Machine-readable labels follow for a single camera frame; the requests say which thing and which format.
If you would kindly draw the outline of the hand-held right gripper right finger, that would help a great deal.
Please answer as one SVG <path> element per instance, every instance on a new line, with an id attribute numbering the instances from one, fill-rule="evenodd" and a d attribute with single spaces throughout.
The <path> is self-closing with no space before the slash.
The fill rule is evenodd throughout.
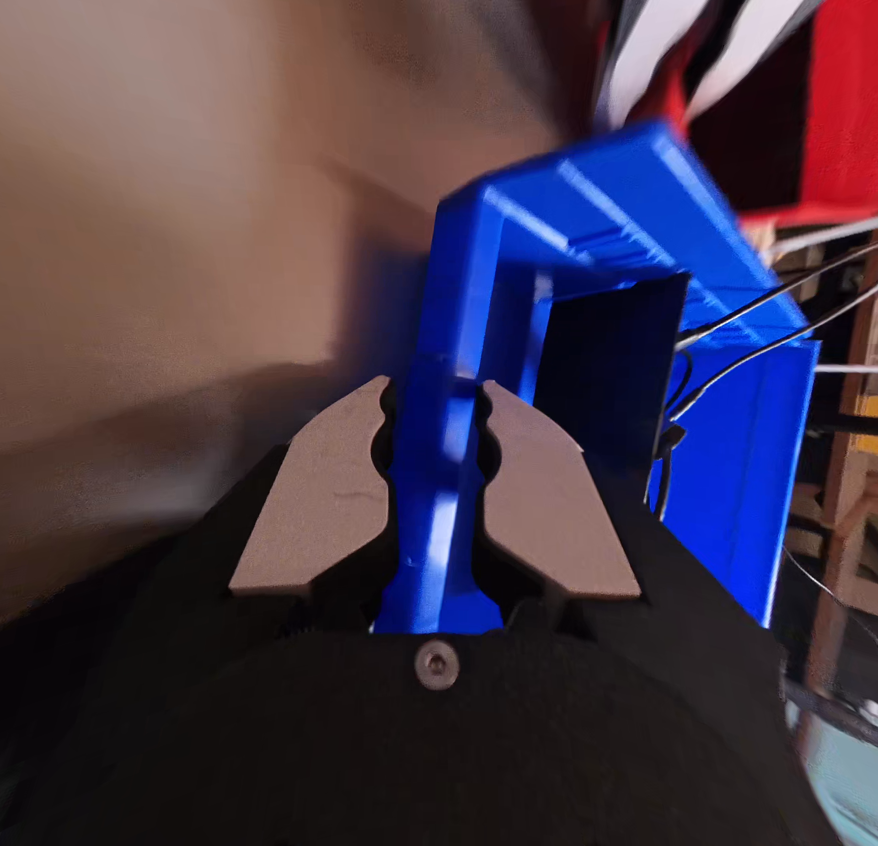
<path id="1" fill-rule="evenodd" d="M 477 394 L 473 578 L 511 627 L 520 610 L 550 628 L 583 602 L 642 599 L 580 445 L 495 380 Z"/>

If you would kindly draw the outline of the black bin divider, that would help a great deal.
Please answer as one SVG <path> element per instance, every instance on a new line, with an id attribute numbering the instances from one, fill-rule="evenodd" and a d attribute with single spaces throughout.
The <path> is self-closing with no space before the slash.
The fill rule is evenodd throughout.
<path id="1" fill-rule="evenodd" d="M 639 281 L 553 303 L 533 405 L 582 449 L 589 468 L 642 500 L 664 423 L 690 277 Z"/>

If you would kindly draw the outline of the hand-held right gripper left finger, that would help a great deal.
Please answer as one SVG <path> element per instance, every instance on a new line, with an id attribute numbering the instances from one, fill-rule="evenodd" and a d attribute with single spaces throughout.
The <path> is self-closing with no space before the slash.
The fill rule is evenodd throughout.
<path id="1" fill-rule="evenodd" d="M 229 581 L 294 602 L 297 629 L 369 630 L 397 573 L 396 391 L 376 376 L 294 435 Z"/>

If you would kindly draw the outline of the blue plastic bin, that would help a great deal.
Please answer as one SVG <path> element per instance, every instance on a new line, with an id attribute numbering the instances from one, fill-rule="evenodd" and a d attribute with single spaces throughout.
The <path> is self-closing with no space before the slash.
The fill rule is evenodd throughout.
<path id="1" fill-rule="evenodd" d="M 661 122 L 484 174 L 439 203 L 394 431 L 401 564 L 378 632 L 499 626 L 471 573 L 478 386 L 495 380 L 533 405 L 553 303 L 675 273 L 690 277 L 679 332 L 777 283 Z M 819 349 L 802 337 L 746 363 L 679 420 L 666 524 L 763 627 Z"/>

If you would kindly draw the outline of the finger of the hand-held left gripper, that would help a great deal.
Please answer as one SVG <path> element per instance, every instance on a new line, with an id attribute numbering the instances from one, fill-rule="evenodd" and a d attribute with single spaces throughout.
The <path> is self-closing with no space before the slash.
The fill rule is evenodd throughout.
<path id="1" fill-rule="evenodd" d="M 695 120 L 729 94 L 824 1 L 718 0 L 686 68 L 686 120 Z"/>
<path id="2" fill-rule="evenodd" d="M 662 117 L 687 125 L 728 94 L 741 75 L 718 82 L 704 94 L 701 108 L 690 111 L 689 103 L 718 67 L 704 72 L 692 90 L 686 89 L 686 70 L 699 54 L 709 64 L 723 62 L 726 43 L 710 54 L 708 41 L 729 36 L 740 8 L 741 0 L 623 0 L 603 73 L 604 124 Z"/>

